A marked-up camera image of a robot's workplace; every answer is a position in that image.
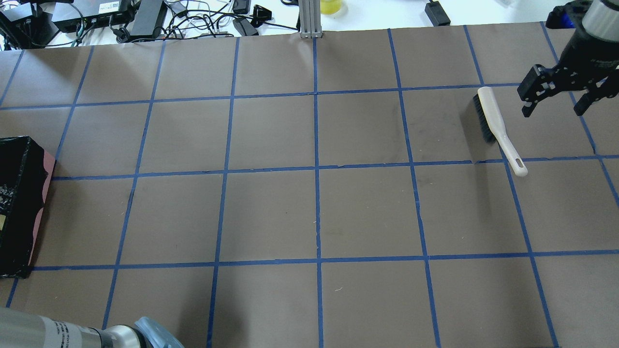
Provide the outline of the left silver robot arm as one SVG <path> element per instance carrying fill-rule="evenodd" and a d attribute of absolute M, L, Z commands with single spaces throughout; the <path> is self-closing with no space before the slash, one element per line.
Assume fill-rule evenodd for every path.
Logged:
<path fill-rule="evenodd" d="M 475 87 L 2 110 L 60 153 L 1 346 L 617 347 L 618 104 L 493 90 L 526 177 Z"/>

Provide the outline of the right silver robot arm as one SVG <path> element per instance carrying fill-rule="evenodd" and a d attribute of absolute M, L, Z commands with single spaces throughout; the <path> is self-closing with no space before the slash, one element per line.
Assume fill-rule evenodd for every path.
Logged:
<path fill-rule="evenodd" d="M 578 116 L 619 90 L 619 7 L 616 0 L 574 0 L 556 6 L 547 17 L 548 29 L 574 31 L 555 66 L 536 64 L 517 88 L 522 114 L 530 117 L 537 104 L 561 92 L 583 95 L 574 106 Z"/>

